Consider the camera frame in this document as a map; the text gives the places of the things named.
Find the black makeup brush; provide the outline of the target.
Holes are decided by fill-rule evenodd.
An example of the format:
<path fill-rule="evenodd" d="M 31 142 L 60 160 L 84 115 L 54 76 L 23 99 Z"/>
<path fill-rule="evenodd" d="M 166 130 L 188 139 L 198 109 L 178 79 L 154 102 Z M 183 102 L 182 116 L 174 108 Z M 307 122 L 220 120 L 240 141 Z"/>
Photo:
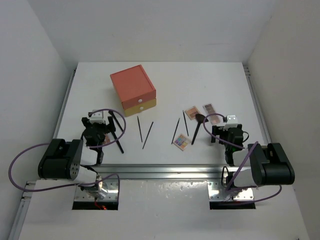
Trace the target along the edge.
<path fill-rule="evenodd" d="M 117 137 L 117 135 L 116 135 L 116 133 L 115 133 L 114 131 L 111 131 L 110 133 L 112 134 L 114 140 L 118 139 L 118 137 Z M 118 140 L 116 141 L 116 144 L 117 144 L 117 146 L 119 147 L 120 152 L 121 152 L 122 154 L 124 154 L 124 150 L 123 150 L 123 148 L 122 148 L 122 146 L 121 146 L 121 144 L 120 144 L 120 142 L 119 142 Z"/>
<path fill-rule="evenodd" d="M 115 114 L 113 111 L 109 110 L 108 113 L 112 116 L 113 120 L 115 121 L 115 123 L 117 124 L 117 126 L 119 127 L 119 129 L 123 132 L 124 129 L 121 126 L 120 122 L 118 121 L 118 119 L 116 118 Z"/>

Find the black fan brush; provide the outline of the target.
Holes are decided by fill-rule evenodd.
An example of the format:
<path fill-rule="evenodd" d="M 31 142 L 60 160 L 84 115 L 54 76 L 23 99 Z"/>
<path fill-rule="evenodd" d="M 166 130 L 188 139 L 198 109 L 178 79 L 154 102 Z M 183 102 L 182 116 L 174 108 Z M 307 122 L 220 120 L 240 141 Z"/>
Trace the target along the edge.
<path fill-rule="evenodd" d="M 197 126 L 196 126 L 195 131 L 194 131 L 194 135 L 193 135 L 193 138 L 192 138 L 192 141 L 191 141 L 191 145 L 193 145 L 195 140 L 196 140 L 196 137 L 197 137 L 197 134 L 199 132 L 200 126 L 203 123 L 203 121 L 205 119 L 205 116 L 203 114 L 197 113 L 195 115 L 195 119 L 197 121 Z"/>

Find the yellow drawer box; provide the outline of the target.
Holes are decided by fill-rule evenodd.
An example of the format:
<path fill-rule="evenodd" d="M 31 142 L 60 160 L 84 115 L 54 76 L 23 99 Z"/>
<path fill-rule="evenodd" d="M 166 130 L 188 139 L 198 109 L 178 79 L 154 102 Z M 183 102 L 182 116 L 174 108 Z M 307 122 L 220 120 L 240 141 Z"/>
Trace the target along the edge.
<path fill-rule="evenodd" d="M 143 112 L 145 110 L 148 110 L 150 108 L 153 108 L 157 105 L 157 99 L 154 98 L 152 100 L 146 101 L 146 102 L 142 102 L 139 103 L 138 105 L 135 105 L 133 107 L 129 107 L 127 109 L 124 110 L 124 115 L 126 117 L 138 114 L 140 112 Z"/>

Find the thin black pencil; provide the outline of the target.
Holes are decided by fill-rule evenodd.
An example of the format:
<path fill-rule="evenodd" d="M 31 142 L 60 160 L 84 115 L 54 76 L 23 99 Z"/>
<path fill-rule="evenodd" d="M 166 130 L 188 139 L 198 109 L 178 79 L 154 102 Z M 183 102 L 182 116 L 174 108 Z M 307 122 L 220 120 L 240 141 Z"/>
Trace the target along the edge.
<path fill-rule="evenodd" d="M 182 110 L 182 114 L 183 114 L 183 119 L 184 119 L 184 125 L 185 125 L 185 129 L 186 129 L 186 134 L 189 137 L 189 130 L 188 130 L 188 125 L 187 125 L 187 120 L 186 120 L 186 114 L 185 111 Z"/>
<path fill-rule="evenodd" d="M 139 129 L 140 140 L 143 143 L 143 136 L 142 136 L 142 130 L 141 130 L 141 124 L 140 124 L 139 116 L 137 116 L 137 124 L 138 124 L 138 129 Z"/>
<path fill-rule="evenodd" d="M 154 121 L 152 121 L 151 124 L 150 124 L 150 127 L 149 127 L 149 129 L 148 129 L 147 135 L 146 135 L 146 137 L 145 137 L 145 140 L 144 140 L 144 143 L 143 143 L 143 146 L 142 146 L 142 149 L 145 148 L 145 145 L 146 145 L 146 143 L 147 143 L 147 140 L 148 140 L 148 137 L 149 137 L 149 135 L 150 135 L 151 129 L 152 129 L 152 127 L 153 127 L 153 124 L 154 124 Z"/>
<path fill-rule="evenodd" d="M 172 140 L 171 140 L 171 145 L 174 142 L 174 139 L 175 139 L 175 136 L 176 136 L 176 133 L 177 133 L 177 130 L 178 130 L 179 123 L 180 123 L 180 117 L 178 118 L 176 126 L 175 126 L 175 129 L 174 129 L 173 137 L 172 137 Z"/>

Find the orange drawer box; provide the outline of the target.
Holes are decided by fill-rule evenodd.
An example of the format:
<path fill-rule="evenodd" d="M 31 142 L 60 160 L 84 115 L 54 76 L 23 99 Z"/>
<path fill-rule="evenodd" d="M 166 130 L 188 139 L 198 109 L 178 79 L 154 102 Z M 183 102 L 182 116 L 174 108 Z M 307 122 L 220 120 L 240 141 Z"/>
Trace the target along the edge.
<path fill-rule="evenodd" d="M 156 88 L 141 64 L 112 73 L 110 78 L 124 110 L 156 98 Z"/>

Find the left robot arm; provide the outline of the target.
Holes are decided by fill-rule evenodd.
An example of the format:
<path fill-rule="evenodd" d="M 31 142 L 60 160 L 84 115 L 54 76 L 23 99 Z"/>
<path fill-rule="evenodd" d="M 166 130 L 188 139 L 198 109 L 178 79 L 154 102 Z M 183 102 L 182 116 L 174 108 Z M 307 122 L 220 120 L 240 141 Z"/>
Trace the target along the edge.
<path fill-rule="evenodd" d="M 104 198 L 107 187 L 102 177 L 93 169 L 104 158 L 101 145 L 107 144 L 109 133 L 116 130 L 113 118 L 108 124 L 100 114 L 98 117 L 83 117 L 84 131 L 79 139 L 65 141 L 55 138 L 48 145 L 38 165 L 38 175 L 42 179 L 68 180 L 96 199 Z"/>

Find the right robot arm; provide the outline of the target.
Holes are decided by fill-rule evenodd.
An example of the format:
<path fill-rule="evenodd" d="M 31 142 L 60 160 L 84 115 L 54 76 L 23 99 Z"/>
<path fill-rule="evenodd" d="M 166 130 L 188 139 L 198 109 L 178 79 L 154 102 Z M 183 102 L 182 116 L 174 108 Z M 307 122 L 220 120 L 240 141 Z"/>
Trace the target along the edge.
<path fill-rule="evenodd" d="M 282 145 L 250 143 L 245 147 L 244 133 L 241 124 L 236 127 L 212 127 L 211 142 L 220 139 L 218 143 L 225 147 L 228 166 L 222 168 L 220 190 L 211 199 L 227 200 L 247 189 L 294 183 L 295 171 Z"/>

